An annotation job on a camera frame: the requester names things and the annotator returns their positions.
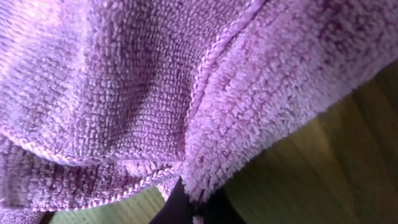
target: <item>purple towel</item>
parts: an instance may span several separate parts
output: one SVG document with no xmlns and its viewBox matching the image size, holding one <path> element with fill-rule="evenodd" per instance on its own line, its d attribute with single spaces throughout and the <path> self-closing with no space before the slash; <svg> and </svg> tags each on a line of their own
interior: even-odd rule
<svg viewBox="0 0 398 224">
<path fill-rule="evenodd" d="M 42 212 L 0 209 L 0 223 L 4 224 L 39 224 Z"/>
<path fill-rule="evenodd" d="M 397 58 L 396 0 L 1 0 L 0 206 L 206 201 Z"/>
</svg>

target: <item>towel texture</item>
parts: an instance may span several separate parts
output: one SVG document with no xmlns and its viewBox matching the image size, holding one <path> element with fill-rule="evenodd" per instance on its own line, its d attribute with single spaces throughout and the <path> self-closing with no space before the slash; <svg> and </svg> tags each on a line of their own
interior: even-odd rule
<svg viewBox="0 0 398 224">
<path fill-rule="evenodd" d="M 44 212 L 0 209 L 0 223 L 39 224 Z"/>
<path fill-rule="evenodd" d="M 397 58 L 396 0 L 2 0 L 0 207 L 205 201 Z"/>
</svg>

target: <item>wooden table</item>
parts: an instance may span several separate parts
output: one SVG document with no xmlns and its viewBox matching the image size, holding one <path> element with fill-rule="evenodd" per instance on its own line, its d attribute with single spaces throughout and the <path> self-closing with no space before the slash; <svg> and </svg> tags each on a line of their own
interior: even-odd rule
<svg viewBox="0 0 398 224">
<path fill-rule="evenodd" d="M 398 223 L 397 190 L 398 63 L 264 151 L 225 186 L 249 224 Z M 152 189 L 122 203 L 58 213 L 52 224 L 146 224 L 162 205 Z"/>
</svg>

